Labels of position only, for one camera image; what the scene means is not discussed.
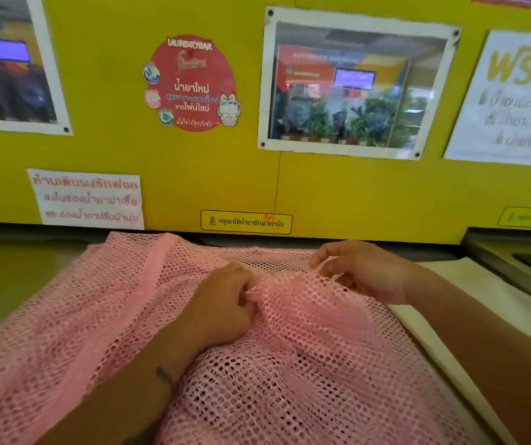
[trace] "purple screen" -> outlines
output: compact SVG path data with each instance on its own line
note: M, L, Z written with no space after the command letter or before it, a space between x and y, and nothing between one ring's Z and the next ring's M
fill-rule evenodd
M0 40L0 60L31 62L31 57L24 42Z
M376 72L337 69L334 86L371 91L375 85L375 76Z

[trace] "person's right hand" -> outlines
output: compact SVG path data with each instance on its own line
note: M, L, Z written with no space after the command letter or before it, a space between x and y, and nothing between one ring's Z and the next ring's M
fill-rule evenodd
M330 256L336 258L323 265L321 276L340 275L336 282L384 304L408 304L407 289L424 272L413 262L359 240L322 245L313 254L309 267L318 267Z

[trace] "blue round icon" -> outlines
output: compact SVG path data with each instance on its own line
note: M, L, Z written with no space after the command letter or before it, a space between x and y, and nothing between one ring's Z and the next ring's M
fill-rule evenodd
M175 116L169 109L163 109L158 113L158 120L162 126L173 126L175 124Z
M144 65L144 79L149 84L158 84L160 81L160 72L153 62Z

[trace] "white paper sign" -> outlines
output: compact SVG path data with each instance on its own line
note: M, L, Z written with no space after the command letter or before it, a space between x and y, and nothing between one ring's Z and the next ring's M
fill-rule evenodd
M531 165L531 34L490 33L445 158Z
M139 176L27 172L44 225L144 229Z

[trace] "forearm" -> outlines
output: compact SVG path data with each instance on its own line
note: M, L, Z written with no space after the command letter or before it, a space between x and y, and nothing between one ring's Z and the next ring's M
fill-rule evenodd
M37 445L151 443L172 386L201 350L185 319L173 321Z
M430 270L408 300L433 327L520 445L531 445L531 337Z

